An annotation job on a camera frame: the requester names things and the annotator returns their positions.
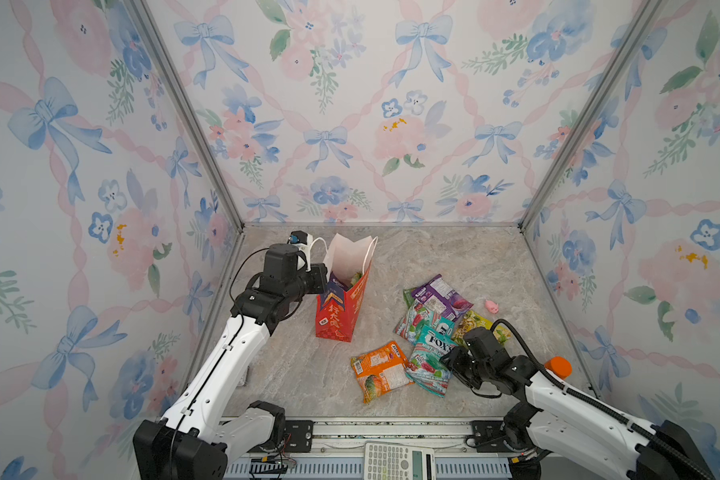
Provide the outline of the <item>purple Fox's berries packet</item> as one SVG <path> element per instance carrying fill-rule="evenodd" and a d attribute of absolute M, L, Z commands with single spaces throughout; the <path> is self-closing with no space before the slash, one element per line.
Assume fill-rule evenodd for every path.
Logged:
<path fill-rule="evenodd" d="M 329 303 L 330 301 L 333 301 L 337 305 L 344 305 L 346 294 L 346 285 L 343 284 L 333 272 L 331 272 L 327 283 L 324 302 Z"/>

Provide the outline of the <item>yellow green Fox's packet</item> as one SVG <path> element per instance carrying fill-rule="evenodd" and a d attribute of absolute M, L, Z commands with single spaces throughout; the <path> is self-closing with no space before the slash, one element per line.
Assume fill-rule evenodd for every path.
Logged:
<path fill-rule="evenodd" d="M 362 279 L 362 277 L 363 277 L 363 273 L 362 273 L 362 272 L 356 272 L 356 273 L 351 277 L 351 279 L 350 279 L 349 287 L 350 287 L 350 288 L 354 287 L 357 283 L 360 282 L 360 280 Z"/>

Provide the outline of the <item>teal Fox's candy packet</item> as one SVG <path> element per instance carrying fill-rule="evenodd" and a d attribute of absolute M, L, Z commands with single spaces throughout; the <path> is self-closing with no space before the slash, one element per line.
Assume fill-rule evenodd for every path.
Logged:
<path fill-rule="evenodd" d="M 424 327 L 417 336 L 413 352 L 408 358 L 406 376 L 428 392 L 440 398 L 444 397 L 451 372 L 441 362 L 441 358 L 457 346 L 458 344 L 449 336 L 438 333 L 431 327 Z"/>

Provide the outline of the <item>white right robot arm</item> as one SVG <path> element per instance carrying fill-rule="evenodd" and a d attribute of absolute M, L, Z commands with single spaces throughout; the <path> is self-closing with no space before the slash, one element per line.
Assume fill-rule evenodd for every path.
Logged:
<path fill-rule="evenodd" d="M 516 404 L 494 435 L 473 434 L 473 448 L 503 443 L 516 452 L 514 467 L 528 478 L 558 454 L 604 479 L 711 479 L 691 435 L 669 420 L 657 425 L 618 410 L 570 386 L 520 344 L 510 354 L 493 329 L 469 331 L 440 359 L 473 393 L 486 383 Z"/>

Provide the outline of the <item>red paper gift bag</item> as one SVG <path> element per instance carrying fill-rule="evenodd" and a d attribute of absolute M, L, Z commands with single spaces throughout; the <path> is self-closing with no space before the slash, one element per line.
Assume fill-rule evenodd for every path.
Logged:
<path fill-rule="evenodd" d="M 347 294 L 344 305 L 337 305 L 333 301 L 325 303 L 326 292 L 317 297 L 315 315 L 317 338 L 347 343 L 352 341 L 377 243 L 377 237 L 367 236 L 352 241 L 336 234 L 328 244 L 323 260 L 328 270 L 327 280 L 329 280 L 330 273 L 333 272 L 346 285 Z M 350 279 L 356 272 L 362 272 L 363 277 L 359 283 L 350 288 Z"/>

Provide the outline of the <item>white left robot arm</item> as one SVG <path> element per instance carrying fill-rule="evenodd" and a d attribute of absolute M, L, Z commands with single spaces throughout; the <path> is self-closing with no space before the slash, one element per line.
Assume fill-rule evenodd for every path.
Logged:
<path fill-rule="evenodd" d="M 310 254 L 315 240 L 303 231 L 270 246 L 261 272 L 235 298 L 221 338 L 177 401 L 157 421 L 145 420 L 133 437 L 143 479 L 220 479 L 229 462 L 253 449 L 278 452 L 285 444 L 285 411 L 265 401 L 239 417 L 222 415 L 254 357 L 277 326 L 308 295 L 327 290 L 328 271 Z"/>

